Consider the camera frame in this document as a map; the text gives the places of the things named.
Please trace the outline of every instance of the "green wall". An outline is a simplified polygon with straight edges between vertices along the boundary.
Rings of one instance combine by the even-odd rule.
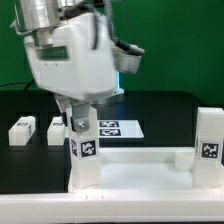
[[[134,42],[145,48],[146,54],[141,72],[122,74],[122,87],[180,90],[207,103],[224,103],[224,1],[126,2]],[[131,42],[123,2],[115,1],[113,8],[117,36]],[[14,19],[13,1],[0,1],[0,10],[0,83],[29,81],[22,38],[9,29]]]

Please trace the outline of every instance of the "black table surface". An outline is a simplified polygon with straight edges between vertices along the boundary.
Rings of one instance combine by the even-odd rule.
[[[193,146],[197,107],[203,103],[185,92],[128,92],[124,100],[95,106],[100,120],[138,120],[140,142],[101,141],[101,147]],[[54,97],[45,91],[0,92],[0,194],[67,192],[70,175],[68,140],[47,146],[47,129],[60,116]],[[36,117],[37,130],[25,147],[10,147],[8,130],[21,116]]]

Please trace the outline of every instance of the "white tray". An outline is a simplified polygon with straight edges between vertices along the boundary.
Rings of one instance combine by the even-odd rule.
[[[0,196],[0,223],[224,221],[224,172],[220,188],[192,188],[192,173],[174,167],[176,150],[101,149],[100,186]]]

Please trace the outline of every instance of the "white box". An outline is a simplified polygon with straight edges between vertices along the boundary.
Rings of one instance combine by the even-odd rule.
[[[64,145],[65,131],[66,129],[62,117],[54,117],[47,131],[48,145]]]
[[[9,145],[24,146],[36,130],[35,117],[21,117],[9,130]]]
[[[68,130],[72,162],[72,186],[86,188],[100,184],[101,161],[99,155],[97,111],[90,108],[88,131],[77,133],[71,128],[72,109],[67,109]]]
[[[193,186],[218,188],[224,139],[224,111],[199,108],[196,130],[196,154]]]

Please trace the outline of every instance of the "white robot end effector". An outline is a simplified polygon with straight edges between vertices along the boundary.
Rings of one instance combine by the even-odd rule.
[[[115,37],[110,0],[104,5],[107,22],[91,0],[16,0],[11,27],[25,36],[35,81],[57,94],[60,109],[70,98],[77,132],[89,129],[89,103],[114,95],[116,70],[135,73],[144,54]]]

